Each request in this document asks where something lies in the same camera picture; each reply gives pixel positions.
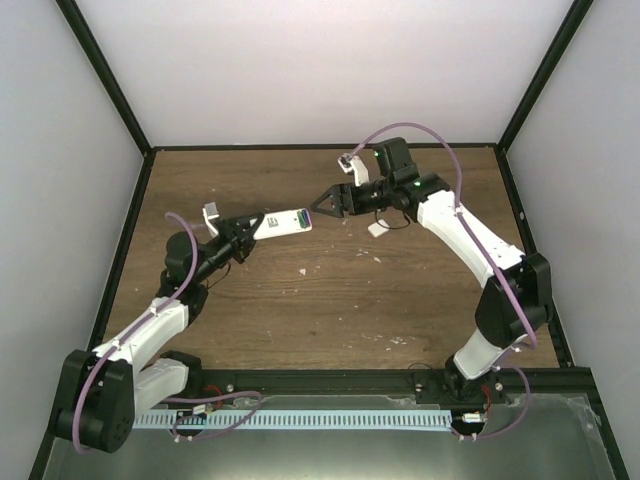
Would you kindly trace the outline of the white remote control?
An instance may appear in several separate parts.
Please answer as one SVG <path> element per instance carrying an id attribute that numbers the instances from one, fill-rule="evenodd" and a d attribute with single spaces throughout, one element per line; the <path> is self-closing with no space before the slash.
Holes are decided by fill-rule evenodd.
<path id="1" fill-rule="evenodd" d="M 311 231 L 311 225 L 302 228 L 299 223 L 298 212 L 302 209 L 284 210 L 265 214 L 264 221 L 256 233 L 256 240 L 265 240 L 282 236 L 294 235 Z"/>

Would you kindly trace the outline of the white battery compartment cover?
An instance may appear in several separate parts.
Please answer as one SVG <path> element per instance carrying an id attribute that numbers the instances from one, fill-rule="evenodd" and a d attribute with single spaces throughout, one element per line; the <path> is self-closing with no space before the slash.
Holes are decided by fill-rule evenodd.
<path id="1" fill-rule="evenodd" d="M 379 238 L 391 230 L 391 227 L 384 220 L 377 220 L 367 227 L 369 234 L 373 238 Z"/>

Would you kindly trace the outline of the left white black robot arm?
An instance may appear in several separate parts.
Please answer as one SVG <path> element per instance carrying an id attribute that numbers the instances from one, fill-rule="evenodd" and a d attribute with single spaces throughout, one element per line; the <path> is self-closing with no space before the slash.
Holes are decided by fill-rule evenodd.
<path id="1" fill-rule="evenodd" d="M 155 298 L 112 339 L 92 350 L 75 350 L 64 360 L 49 428 L 81 454 L 118 450 L 134 420 L 158 404 L 193 405 L 201 411 L 233 397 L 200 399 L 205 382 L 200 360 L 160 350 L 201 313 L 209 295 L 208 277 L 230 261 L 248 257 L 265 216 L 213 217 L 213 238 L 207 243 L 198 242 L 179 215 L 165 216 L 182 229 L 167 240 Z"/>

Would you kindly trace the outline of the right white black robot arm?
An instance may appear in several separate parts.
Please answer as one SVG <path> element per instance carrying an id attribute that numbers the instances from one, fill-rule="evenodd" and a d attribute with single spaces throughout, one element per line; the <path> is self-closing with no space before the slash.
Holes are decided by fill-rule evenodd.
<path id="1" fill-rule="evenodd" d="M 330 186 L 311 205 L 315 213 L 336 218 L 379 213 L 393 208 L 438 237 L 467 266 L 482 294 L 476 328 L 445 363 L 447 396 L 472 399 L 480 380 L 509 352 L 535 348 L 537 330 L 552 316 L 552 280 L 548 260 L 525 254 L 478 220 L 461 202 L 461 187 L 435 173 L 421 174 L 408 143 L 392 138 L 373 147 L 380 176 L 372 180 L 355 153 L 338 164 L 350 183 Z"/>

